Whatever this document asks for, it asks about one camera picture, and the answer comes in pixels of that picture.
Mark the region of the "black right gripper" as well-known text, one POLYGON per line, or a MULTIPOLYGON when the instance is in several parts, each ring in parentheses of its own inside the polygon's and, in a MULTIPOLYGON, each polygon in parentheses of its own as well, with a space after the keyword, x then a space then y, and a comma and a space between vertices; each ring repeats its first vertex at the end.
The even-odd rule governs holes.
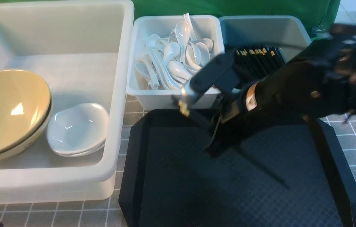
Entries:
POLYGON ((194 105, 206 92, 224 94, 220 114, 212 119, 211 139, 205 147, 219 157, 238 144, 238 138, 296 118, 323 118, 333 113, 328 91, 333 72, 329 63, 296 60, 264 79, 245 83, 232 94, 245 73, 235 66, 234 50, 214 57, 181 88, 181 103, 194 105))

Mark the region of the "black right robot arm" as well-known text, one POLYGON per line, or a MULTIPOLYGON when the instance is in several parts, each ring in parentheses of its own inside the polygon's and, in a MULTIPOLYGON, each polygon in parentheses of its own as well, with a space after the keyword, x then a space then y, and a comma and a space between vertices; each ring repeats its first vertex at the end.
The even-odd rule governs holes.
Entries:
POLYGON ((205 150, 218 157, 280 123, 356 115, 356 25, 333 24, 326 38, 268 76, 240 66, 237 49, 214 57, 181 88, 182 115, 212 135, 205 150))

